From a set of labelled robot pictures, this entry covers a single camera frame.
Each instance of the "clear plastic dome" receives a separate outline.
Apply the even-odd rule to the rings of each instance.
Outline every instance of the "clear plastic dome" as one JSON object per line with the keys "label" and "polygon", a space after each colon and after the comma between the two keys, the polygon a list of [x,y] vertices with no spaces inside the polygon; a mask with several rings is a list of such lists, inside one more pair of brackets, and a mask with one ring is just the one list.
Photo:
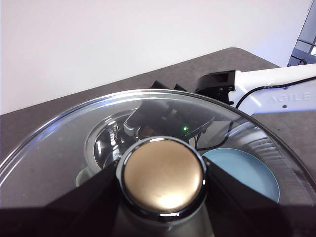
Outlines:
{"label": "clear plastic dome", "polygon": [[32,134],[1,164],[1,208],[47,205],[135,142],[159,135],[179,138],[201,155],[218,147],[247,152],[274,174],[280,204],[316,204],[303,165],[252,117],[204,96],[146,89],[88,101]]}

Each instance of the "gold button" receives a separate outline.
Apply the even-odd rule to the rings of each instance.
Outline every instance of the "gold button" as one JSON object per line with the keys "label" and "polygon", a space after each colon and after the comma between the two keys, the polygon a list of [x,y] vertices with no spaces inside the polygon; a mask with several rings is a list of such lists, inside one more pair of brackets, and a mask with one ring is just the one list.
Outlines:
{"label": "gold button", "polygon": [[202,168],[196,155],[171,140],[145,143],[127,160],[124,182],[129,197],[144,209],[171,213],[198,194]]}

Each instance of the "light blue dish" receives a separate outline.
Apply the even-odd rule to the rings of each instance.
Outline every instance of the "light blue dish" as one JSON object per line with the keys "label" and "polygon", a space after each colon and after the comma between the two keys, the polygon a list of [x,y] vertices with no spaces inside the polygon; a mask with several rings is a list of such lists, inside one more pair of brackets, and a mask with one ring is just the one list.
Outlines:
{"label": "light blue dish", "polygon": [[279,201],[280,190],[275,176],[253,155],[232,148],[217,148],[204,156],[241,183],[275,202]]}

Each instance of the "black cable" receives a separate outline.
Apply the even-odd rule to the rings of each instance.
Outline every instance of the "black cable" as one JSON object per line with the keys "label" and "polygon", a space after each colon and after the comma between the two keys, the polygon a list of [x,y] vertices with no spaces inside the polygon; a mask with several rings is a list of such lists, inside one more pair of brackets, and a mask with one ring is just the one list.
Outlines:
{"label": "black cable", "polygon": [[197,141],[197,138],[194,136],[194,142],[195,142],[195,149],[197,149],[198,148],[198,141]]}
{"label": "black cable", "polygon": [[[260,87],[257,87],[257,88],[254,88],[252,89],[251,91],[247,92],[246,94],[244,94],[242,96],[242,98],[238,101],[237,105],[236,105],[236,109],[239,108],[239,106],[241,105],[241,103],[250,95],[252,94],[253,92],[255,91],[258,91],[258,90],[262,90],[262,89],[276,89],[276,88],[284,88],[284,87],[289,87],[289,86],[292,86],[292,85],[297,85],[297,84],[301,84],[301,83],[304,83],[304,82],[308,82],[308,81],[312,81],[312,80],[315,80],[316,77],[311,77],[311,78],[307,78],[307,79],[303,79],[303,80],[298,80],[298,81],[295,81],[295,82],[290,82],[290,83],[287,83],[287,84],[283,84],[283,85],[268,85],[268,86],[260,86]],[[197,148],[198,146],[198,141],[196,141],[196,150],[197,151],[205,151],[205,150],[211,150],[211,149],[216,149],[222,145],[224,145],[226,143],[226,141],[228,140],[228,134],[229,132],[232,130],[232,127],[233,127],[233,121],[230,122],[229,124],[229,128],[228,128],[228,131],[226,133],[226,136],[224,138],[223,141],[221,141],[219,144],[215,145],[215,146],[211,146],[211,147],[204,147],[204,148]]]}
{"label": "black cable", "polygon": [[197,148],[197,146],[198,146],[198,143],[197,143],[196,150],[197,151],[212,150],[212,149],[216,149],[216,148],[219,148],[220,146],[224,145],[225,142],[228,140],[228,133],[232,130],[233,123],[234,123],[233,121],[230,122],[229,127],[228,127],[228,131],[227,131],[226,136],[225,136],[223,141],[221,141],[217,145],[214,145],[214,146],[211,146],[211,147],[203,147],[203,148]]}

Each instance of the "white wall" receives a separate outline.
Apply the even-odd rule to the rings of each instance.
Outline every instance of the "white wall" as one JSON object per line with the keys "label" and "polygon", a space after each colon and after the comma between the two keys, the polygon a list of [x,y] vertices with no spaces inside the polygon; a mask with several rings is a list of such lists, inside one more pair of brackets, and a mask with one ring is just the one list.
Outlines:
{"label": "white wall", "polygon": [[1,113],[240,47],[286,66],[311,0],[2,0]]}

